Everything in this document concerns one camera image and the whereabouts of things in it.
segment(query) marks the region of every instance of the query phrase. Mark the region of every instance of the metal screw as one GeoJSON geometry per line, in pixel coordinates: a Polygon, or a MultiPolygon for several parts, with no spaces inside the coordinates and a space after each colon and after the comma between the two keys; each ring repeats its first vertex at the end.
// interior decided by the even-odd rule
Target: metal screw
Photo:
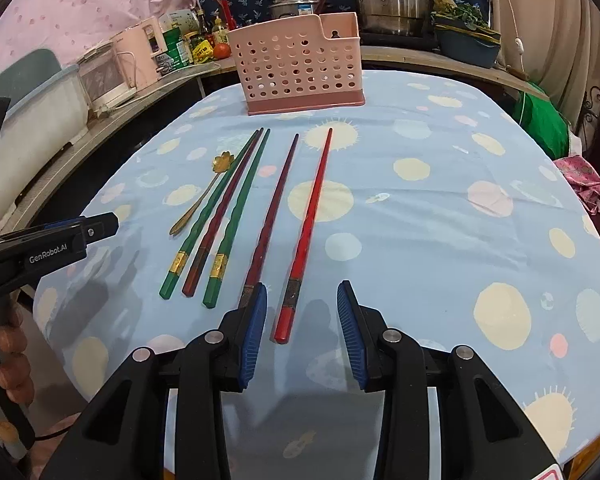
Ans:
{"type": "Polygon", "coordinates": [[[389,330],[382,332],[382,339],[389,343],[397,343],[400,341],[400,339],[402,339],[402,334],[400,334],[400,332],[397,330],[390,328],[389,330]]]}
{"type": "Polygon", "coordinates": [[[205,341],[209,344],[215,345],[224,339],[224,334],[219,330],[212,330],[205,334],[205,341]]]}
{"type": "Polygon", "coordinates": [[[456,348],[456,354],[458,354],[459,358],[468,361],[474,356],[474,351],[471,350],[468,346],[462,345],[456,348]]]}
{"type": "Polygon", "coordinates": [[[133,352],[132,357],[134,358],[134,361],[141,363],[151,357],[151,351],[148,348],[137,348],[133,352]]]}

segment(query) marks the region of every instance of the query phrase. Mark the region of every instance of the blue polka dot tablecloth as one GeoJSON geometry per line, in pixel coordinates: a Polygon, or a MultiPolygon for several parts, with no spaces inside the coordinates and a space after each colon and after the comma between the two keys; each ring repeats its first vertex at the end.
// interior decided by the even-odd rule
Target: blue polka dot tablecloth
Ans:
{"type": "MultiPolygon", "coordinates": [[[[88,216],[114,211],[118,234],[40,282],[37,324],[87,399],[135,348],[168,351],[216,328],[237,305],[299,133],[262,273],[269,310],[255,376],[243,394],[222,396],[233,478],[372,478],[383,395],[361,393],[351,375],[336,311],[341,280],[423,346],[475,348],[565,462],[600,434],[595,228],[551,160],[479,90],[405,72],[366,71],[363,80],[362,107],[248,117],[240,86],[195,104],[87,206],[88,216]],[[188,232],[170,238],[171,225],[213,177],[213,156],[237,154],[261,126],[271,134],[218,307],[208,310],[202,297],[228,218],[195,296],[182,295],[181,278],[162,300],[158,290],[188,232]],[[269,333],[328,128],[331,152],[294,330],[278,346],[269,333]]],[[[434,417],[434,450],[437,433],[434,417]]],[[[436,453],[432,478],[440,475],[436,453]]]]}

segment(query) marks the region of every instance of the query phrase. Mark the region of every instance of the beige curtain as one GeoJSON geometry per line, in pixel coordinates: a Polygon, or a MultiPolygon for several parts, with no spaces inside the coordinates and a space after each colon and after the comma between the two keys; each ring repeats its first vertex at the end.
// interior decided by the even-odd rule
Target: beige curtain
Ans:
{"type": "Polygon", "coordinates": [[[502,56],[518,69],[515,13],[524,69],[575,125],[586,89],[600,86],[600,12],[591,0],[493,0],[502,56]]]}

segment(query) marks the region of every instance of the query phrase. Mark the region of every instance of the spoon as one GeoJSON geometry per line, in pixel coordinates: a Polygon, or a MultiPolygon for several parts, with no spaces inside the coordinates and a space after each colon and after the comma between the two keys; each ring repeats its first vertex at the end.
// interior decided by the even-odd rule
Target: spoon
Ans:
{"type": "Polygon", "coordinates": [[[205,199],[205,196],[207,196],[209,191],[211,191],[211,188],[214,186],[214,184],[216,183],[216,180],[218,180],[218,177],[221,175],[221,173],[224,173],[226,170],[228,170],[229,167],[234,163],[234,158],[235,157],[229,152],[222,152],[222,155],[218,155],[214,158],[213,170],[214,170],[214,173],[216,174],[216,176],[213,177],[213,179],[211,180],[209,185],[206,186],[205,192],[202,194],[202,196],[200,196],[200,198],[198,200],[196,200],[196,203],[194,205],[192,205],[188,209],[188,211],[186,213],[184,213],[184,215],[182,215],[180,220],[178,220],[173,225],[173,227],[169,231],[170,235],[175,236],[176,234],[178,234],[180,231],[182,231],[184,229],[184,226],[187,225],[189,220],[191,220],[193,213],[195,213],[196,209],[198,209],[200,207],[200,204],[202,204],[202,201],[205,199]]]}

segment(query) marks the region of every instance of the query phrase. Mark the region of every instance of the green chopstick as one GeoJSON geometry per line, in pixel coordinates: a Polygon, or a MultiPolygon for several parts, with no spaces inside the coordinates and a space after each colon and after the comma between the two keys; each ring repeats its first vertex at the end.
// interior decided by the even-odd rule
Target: green chopstick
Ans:
{"type": "Polygon", "coordinates": [[[173,289],[176,288],[178,279],[180,278],[180,275],[182,274],[184,266],[187,263],[187,259],[188,259],[189,255],[191,254],[193,247],[196,245],[196,242],[198,241],[198,237],[200,236],[200,233],[202,232],[202,228],[204,227],[205,222],[208,220],[209,216],[211,215],[211,212],[213,211],[213,208],[216,206],[216,203],[218,203],[218,200],[220,199],[220,195],[222,195],[224,188],[226,187],[227,183],[231,179],[232,174],[234,174],[235,168],[238,167],[238,165],[240,164],[240,161],[244,157],[244,154],[247,152],[247,150],[249,149],[249,146],[253,142],[253,139],[258,135],[258,132],[260,132],[261,130],[262,130],[262,128],[260,130],[256,130],[253,133],[253,135],[250,137],[250,139],[247,141],[247,143],[240,150],[240,153],[238,153],[238,156],[235,157],[234,163],[224,174],[224,176],[222,177],[222,180],[220,181],[220,184],[218,184],[216,186],[216,188],[214,189],[214,192],[211,194],[211,197],[209,197],[209,200],[206,203],[205,208],[200,213],[198,220],[191,227],[189,236],[187,236],[185,238],[185,240],[183,241],[182,246],[180,247],[180,250],[178,251],[178,254],[176,254],[176,257],[174,258],[173,263],[171,264],[171,268],[169,269],[169,272],[167,273],[167,277],[164,279],[164,283],[162,284],[162,286],[160,288],[160,297],[163,298],[164,300],[168,300],[171,297],[171,295],[173,294],[173,289]]]}
{"type": "Polygon", "coordinates": [[[218,254],[216,254],[216,259],[211,267],[209,281],[206,284],[205,297],[202,300],[202,303],[207,308],[215,307],[216,302],[218,301],[218,294],[220,294],[220,287],[222,286],[222,277],[224,276],[224,270],[226,269],[226,264],[229,260],[229,254],[231,253],[231,248],[234,244],[235,234],[238,231],[238,223],[240,222],[240,217],[242,216],[244,205],[247,202],[251,184],[253,183],[253,177],[256,175],[256,170],[258,169],[260,158],[262,157],[264,146],[269,139],[270,132],[271,130],[267,129],[267,133],[264,134],[264,138],[260,143],[258,152],[251,163],[249,173],[247,173],[247,176],[244,178],[244,182],[240,188],[240,193],[235,201],[234,210],[231,211],[231,218],[229,218],[229,223],[224,231],[224,238],[218,247],[218,254]]]}

